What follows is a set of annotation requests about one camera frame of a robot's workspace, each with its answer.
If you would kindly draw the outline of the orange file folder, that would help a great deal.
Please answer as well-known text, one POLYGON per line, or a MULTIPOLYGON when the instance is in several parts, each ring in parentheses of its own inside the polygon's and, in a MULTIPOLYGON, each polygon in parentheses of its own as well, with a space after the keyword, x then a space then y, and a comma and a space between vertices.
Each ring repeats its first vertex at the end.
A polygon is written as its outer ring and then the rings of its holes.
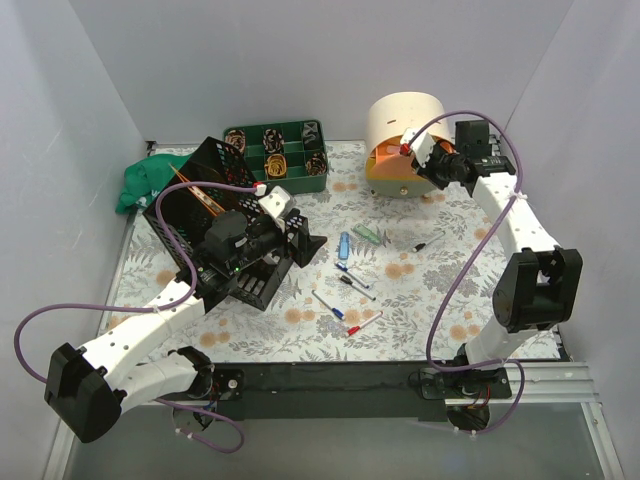
MULTIPOLYGON (((186 176, 184 176, 182 173, 180 173, 176 167, 174 167, 172 164, 169 164, 169 166, 182 183, 190 182, 190 180, 186 176)), ((189 186, 188 190, 213 217, 217 217, 219 214, 222 214, 225 212, 225 209, 221 205, 219 205, 216 201, 214 201, 199 187, 189 186)))

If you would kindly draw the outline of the blue correction tape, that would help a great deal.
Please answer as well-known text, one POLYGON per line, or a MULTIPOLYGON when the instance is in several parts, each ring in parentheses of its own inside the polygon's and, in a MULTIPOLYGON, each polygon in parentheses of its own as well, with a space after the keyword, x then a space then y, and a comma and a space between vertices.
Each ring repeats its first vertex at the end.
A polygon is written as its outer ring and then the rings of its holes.
POLYGON ((348 232, 342 232, 339 238, 338 258, 347 260, 350 254, 350 235, 348 232))

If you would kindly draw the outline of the round cream drawer cabinet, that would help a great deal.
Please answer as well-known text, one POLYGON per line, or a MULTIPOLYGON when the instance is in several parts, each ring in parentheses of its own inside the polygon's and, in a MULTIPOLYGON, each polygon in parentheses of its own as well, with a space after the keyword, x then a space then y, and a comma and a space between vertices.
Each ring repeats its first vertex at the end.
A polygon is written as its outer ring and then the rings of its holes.
POLYGON ((439 99, 422 92, 392 93, 371 106, 365 134, 365 178, 372 194, 408 199, 436 189, 414 173, 412 157, 401 149, 420 127, 444 113, 439 99))

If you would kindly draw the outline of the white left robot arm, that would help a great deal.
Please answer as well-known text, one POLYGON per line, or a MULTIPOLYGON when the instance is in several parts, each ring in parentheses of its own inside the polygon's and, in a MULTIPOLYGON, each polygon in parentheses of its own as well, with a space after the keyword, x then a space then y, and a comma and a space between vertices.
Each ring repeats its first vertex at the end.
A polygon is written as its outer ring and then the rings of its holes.
POLYGON ((144 357, 225 300, 244 269, 271 253, 305 267, 326 241, 310 234, 306 223, 292 229, 268 215, 253 222, 237 211, 218 215, 193 250, 196 270, 183 270, 159 296, 161 302, 181 303, 132 317, 79 348, 60 346, 51 356, 46 402, 89 443, 150 400, 180 392, 193 400, 209 396, 214 366, 204 353, 183 347, 156 362, 144 357))

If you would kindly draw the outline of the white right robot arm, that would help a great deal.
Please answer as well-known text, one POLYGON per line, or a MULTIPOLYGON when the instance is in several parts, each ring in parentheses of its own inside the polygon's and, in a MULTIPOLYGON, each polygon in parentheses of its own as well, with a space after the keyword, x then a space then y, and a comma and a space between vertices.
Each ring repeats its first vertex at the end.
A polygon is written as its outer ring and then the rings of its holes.
POLYGON ((507 264, 492 294, 493 316, 456 359, 442 365, 454 389, 475 397, 523 343, 571 317, 583 259, 565 249, 541 225, 521 191, 515 157, 496 155, 486 120, 461 121, 449 142, 423 132, 410 146, 413 167, 439 189, 464 187, 490 219, 489 237, 500 241, 507 264))

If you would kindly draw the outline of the black mesh file organizer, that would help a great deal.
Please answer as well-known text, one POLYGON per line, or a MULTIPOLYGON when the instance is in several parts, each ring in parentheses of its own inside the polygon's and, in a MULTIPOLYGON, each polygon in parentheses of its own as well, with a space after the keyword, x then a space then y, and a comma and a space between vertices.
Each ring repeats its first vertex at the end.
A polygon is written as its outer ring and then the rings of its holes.
MULTIPOLYGON (((274 251, 248 264, 244 261, 247 227, 266 214, 254 194, 249 193, 257 179, 243 155, 232 145, 208 137, 179 169, 190 182, 175 175, 170 184, 175 191, 163 200, 154 200, 143 215, 179 267, 178 281, 194 285, 195 295, 211 310, 227 297, 261 311, 285 279, 290 257, 274 251), (225 212, 213 217, 189 192, 197 186, 221 205, 225 212)), ((293 208, 285 222, 300 211, 293 208)))

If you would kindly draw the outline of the small white marker blue cap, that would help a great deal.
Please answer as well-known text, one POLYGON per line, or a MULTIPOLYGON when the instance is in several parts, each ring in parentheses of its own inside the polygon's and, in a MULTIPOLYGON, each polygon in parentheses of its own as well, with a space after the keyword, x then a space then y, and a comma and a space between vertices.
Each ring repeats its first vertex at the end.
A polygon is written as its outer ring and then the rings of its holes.
POLYGON ((365 281, 364 279, 362 279, 360 276, 358 276, 356 273, 354 273, 345 263, 343 262, 336 262, 335 266, 341 271, 343 272, 345 275, 347 275, 348 277, 350 277, 353 281, 357 282, 359 285, 361 285, 362 287, 369 289, 370 288, 370 284, 365 281))

